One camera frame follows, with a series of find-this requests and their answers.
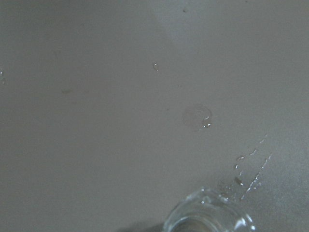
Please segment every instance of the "gray table surface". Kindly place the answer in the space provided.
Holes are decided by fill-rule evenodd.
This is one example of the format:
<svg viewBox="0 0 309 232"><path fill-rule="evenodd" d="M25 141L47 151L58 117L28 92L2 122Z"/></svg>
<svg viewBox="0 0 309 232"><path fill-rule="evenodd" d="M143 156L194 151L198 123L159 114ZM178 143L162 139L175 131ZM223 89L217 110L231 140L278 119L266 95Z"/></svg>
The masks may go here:
<svg viewBox="0 0 309 232"><path fill-rule="evenodd" d="M309 1L1 1L0 67L0 231L159 232L202 185L308 230Z"/></svg>

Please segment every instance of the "transparent glass cup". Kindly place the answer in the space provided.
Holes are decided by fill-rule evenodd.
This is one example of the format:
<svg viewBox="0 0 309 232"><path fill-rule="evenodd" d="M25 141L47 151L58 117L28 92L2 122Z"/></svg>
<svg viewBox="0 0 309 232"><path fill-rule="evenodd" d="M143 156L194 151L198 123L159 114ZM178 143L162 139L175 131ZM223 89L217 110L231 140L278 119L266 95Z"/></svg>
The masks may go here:
<svg viewBox="0 0 309 232"><path fill-rule="evenodd" d="M164 223L162 232L253 232L250 216L234 203L202 187L182 200Z"/></svg>

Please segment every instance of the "glass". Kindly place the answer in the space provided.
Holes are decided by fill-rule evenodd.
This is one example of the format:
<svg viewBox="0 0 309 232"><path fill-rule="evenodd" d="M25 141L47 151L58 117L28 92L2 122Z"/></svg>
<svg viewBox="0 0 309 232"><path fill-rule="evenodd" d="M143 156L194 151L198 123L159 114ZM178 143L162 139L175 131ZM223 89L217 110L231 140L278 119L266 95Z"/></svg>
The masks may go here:
<svg viewBox="0 0 309 232"><path fill-rule="evenodd" d="M253 232L250 216L216 191L202 187L182 200L162 232Z"/></svg>

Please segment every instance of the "gray surface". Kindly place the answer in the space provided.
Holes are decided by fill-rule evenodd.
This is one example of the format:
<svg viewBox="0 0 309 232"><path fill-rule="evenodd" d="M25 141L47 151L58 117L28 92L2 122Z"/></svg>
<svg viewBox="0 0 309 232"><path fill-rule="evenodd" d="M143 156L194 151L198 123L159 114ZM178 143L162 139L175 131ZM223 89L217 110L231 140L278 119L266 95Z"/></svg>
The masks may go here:
<svg viewBox="0 0 309 232"><path fill-rule="evenodd" d="M265 133L239 205L307 231L308 28L306 0L1 1L0 231L158 230L201 185L238 198Z"/></svg>

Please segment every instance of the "clear drinking glass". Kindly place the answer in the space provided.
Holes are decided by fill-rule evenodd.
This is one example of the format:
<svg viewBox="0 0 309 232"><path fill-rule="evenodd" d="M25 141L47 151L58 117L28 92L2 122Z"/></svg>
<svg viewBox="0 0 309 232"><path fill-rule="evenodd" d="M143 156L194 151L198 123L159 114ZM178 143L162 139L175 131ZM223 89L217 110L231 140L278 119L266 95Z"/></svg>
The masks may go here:
<svg viewBox="0 0 309 232"><path fill-rule="evenodd" d="M248 214L216 191L202 187L172 210L162 232L254 231Z"/></svg>

